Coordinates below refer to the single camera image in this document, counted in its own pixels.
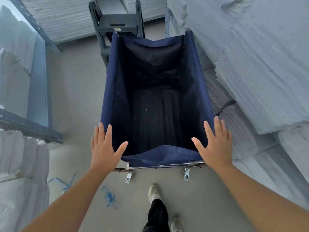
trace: floor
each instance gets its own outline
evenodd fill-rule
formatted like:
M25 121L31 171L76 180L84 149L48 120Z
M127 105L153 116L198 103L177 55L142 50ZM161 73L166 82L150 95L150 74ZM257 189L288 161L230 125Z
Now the floor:
M164 38L164 20L145 24L146 38ZM103 102L106 72L95 36L63 43L61 54L48 51L54 129L64 135L62 145L51 146L48 179L77 182L90 166L90 138L98 124ZM111 173L101 186L115 196L118 209L107 207L98 190L82 223L84 231L141 231L150 208L148 188L158 183L171 217L183 217L186 231L254 231L227 188L210 167L194 168L189 181L183 168L140 169L130 184L125 173ZM50 183L50 203L62 193L62 185Z

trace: shoe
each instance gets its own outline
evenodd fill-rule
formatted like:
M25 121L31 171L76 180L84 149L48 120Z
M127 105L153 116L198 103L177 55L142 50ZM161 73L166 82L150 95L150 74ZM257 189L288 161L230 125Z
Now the shoe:
M149 187L148 197L149 197L150 203L152 203L152 201L155 200L155 199L161 199L162 198L161 189L157 184L152 184Z
M184 224L180 216L175 215L172 218L171 230L172 232L184 232Z

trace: blue string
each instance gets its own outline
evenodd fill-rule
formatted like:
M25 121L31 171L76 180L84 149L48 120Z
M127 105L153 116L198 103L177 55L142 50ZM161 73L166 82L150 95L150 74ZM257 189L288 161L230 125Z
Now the blue string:
M112 205L112 207L114 209L118 209L119 204L118 204L117 200L115 199L115 195L114 196L112 195L112 193L108 190L107 186L103 186L101 188L101 191L105 192L104 198L108 203L106 205L106 208L108 208L110 205Z

